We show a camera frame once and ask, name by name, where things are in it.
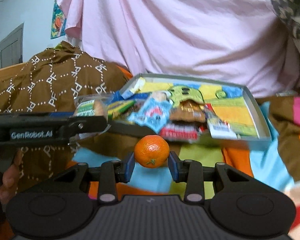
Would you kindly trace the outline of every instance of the black gripper base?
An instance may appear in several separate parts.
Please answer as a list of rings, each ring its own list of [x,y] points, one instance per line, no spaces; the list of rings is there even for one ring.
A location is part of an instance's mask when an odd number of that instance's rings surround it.
[[[246,240],[248,238],[224,231],[211,221],[204,208],[185,204],[177,195],[127,195],[118,204],[100,207],[90,224],[72,236],[62,239]],[[290,240],[286,235],[269,239]],[[15,240],[26,238],[16,236]]]

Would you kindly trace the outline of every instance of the screw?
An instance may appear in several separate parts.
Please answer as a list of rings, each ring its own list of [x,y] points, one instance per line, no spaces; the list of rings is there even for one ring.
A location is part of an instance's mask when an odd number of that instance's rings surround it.
[[[196,194],[196,193],[189,194],[187,196],[187,200],[191,201],[191,202],[199,202],[202,200],[202,196],[200,194]]]
[[[102,194],[100,200],[103,202],[111,202],[115,200],[115,196],[112,194]]]

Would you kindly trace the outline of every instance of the candy wrapper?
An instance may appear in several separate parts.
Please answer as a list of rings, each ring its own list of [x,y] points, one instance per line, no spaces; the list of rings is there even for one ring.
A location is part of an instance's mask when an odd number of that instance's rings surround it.
[[[103,116],[108,121],[108,110],[106,103],[111,99],[111,95],[87,95],[75,98],[76,110],[73,116]],[[80,133],[74,140],[82,140],[94,137],[108,131],[110,125],[101,133]]]
[[[200,108],[200,105],[189,99],[180,102],[180,105],[171,111],[170,120],[205,123],[206,117],[204,111]]]
[[[168,122],[172,108],[172,105],[164,98],[163,95],[153,93],[138,112],[131,113],[128,121],[147,126],[158,134]]]
[[[108,118],[115,119],[125,113],[136,103],[135,100],[116,101],[108,106]]]
[[[197,141],[200,134],[204,131],[201,127],[195,125],[181,125],[168,123],[162,128],[159,135],[170,141]]]

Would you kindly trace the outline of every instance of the colorful fabric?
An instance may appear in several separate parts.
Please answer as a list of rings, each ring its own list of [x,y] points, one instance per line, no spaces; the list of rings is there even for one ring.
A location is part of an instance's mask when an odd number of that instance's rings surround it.
[[[244,160],[234,158],[236,150],[227,149],[232,165],[285,192],[295,203],[297,215],[289,235],[300,240],[300,97],[273,97],[261,105],[272,134],[267,151],[243,151]]]
[[[51,26],[51,39],[55,39],[61,36],[65,36],[66,17],[57,4],[57,0],[54,1],[53,14],[52,14],[52,26]]]

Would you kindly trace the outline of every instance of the snack package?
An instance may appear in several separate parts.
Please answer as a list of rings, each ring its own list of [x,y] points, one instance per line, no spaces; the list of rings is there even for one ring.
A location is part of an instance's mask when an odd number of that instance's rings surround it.
[[[228,123],[223,122],[214,111],[204,108],[208,129],[211,137],[220,139],[237,139],[237,134],[230,128]]]
[[[150,95],[151,98],[154,98],[158,102],[167,101],[167,94],[160,91],[154,91]]]
[[[168,123],[159,135],[173,141],[197,141],[199,139],[199,131],[194,125]]]
[[[144,105],[145,101],[146,100],[136,100],[134,105],[131,108],[129,108],[126,112],[122,113],[119,118],[124,119],[127,122],[127,119],[131,115],[131,113],[138,112]]]
[[[130,107],[134,106],[135,100],[123,100],[116,101],[108,106],[108,118],[115,119],[124,112],[126,112]]]
[[[128,121],[147,126],[158,134],[168,122],[171,108],[172,105],[168,101],[157,101],[150,96],[138,112],[130,114]]]
[[[206,117],[200,105],[190,99],[180,102],[180,105],[171,111],[170,120],[205,123]]]
[[[76,110],[73,116],[103,116],[108,121],[108,109],[106,102],[109,101],[111,95],[86,95],[75,98],[74,105]],[[94,137],[108,131],[110,125],[101,133],[80,133],[72,140],[82,140]]]

